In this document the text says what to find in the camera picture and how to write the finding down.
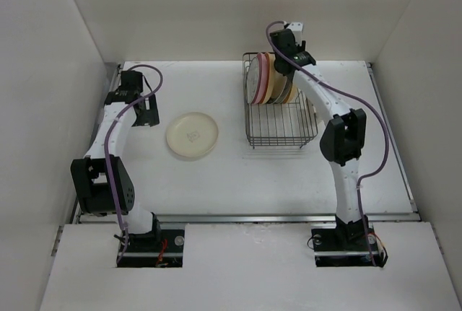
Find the cream plate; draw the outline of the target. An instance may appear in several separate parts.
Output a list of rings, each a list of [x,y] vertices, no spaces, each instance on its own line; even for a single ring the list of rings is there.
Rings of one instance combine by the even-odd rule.
[[[194,161],[210,154],[217,145],[219,126],[206,113],[189,112],[172,119],[165,130],[169,152],[177,159]]]

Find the orange plate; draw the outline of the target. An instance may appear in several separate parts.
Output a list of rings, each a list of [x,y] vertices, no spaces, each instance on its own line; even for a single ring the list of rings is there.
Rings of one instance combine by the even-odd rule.
[[[293,84],[292,87],[291,87],[290,92],[284,98],[284,101],[282,103],[283,104],[290,103],[296,97],[297,93],[298,93],[297,87]]]

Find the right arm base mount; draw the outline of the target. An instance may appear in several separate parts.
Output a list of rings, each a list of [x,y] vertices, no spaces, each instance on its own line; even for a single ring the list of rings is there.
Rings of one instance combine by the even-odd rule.
[[[369,228],[367,239],[363,235],[352,242],[342,242],[334,228],[314,227],[307,246],[313,250],[318,268],[383,268],[388,262],[388,252],[372,228]]]

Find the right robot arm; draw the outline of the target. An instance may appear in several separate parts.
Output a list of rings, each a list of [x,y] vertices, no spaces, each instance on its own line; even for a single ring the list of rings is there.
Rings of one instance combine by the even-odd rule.
[[[323,157],[330,163],[336,189],[336,244],[344,249],[356,245],[365,234],[357,197],[359,158],[365,145],[367,116],[354,109],[339,93],[329,89],[316,61],[298,45],[286,28],[269,34],[276,54],[274,68],[314,104],[325,129],[320,140]]]

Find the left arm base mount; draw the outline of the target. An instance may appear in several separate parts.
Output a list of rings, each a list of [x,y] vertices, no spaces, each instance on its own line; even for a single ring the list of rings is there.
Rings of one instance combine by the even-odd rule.
[[[121,242],[116,258],[118,268],[182,268],[184,229],[161,229],[145,234],[130,234],[128,247]]]

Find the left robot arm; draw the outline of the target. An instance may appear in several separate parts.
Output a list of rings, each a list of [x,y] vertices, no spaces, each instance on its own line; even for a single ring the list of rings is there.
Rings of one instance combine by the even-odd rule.
[[[125,248],[136,240],[151,251],[162,240],[155,215],[136,202],[134,184],[122,161],[131,128],[160,124],[156,92],[162,83],[162,73],[152,66],[142,64],[122,71],[120,84],[105,98],[95,140],[70,167],[82,212],[114,215],[121,230],[116,238]]]

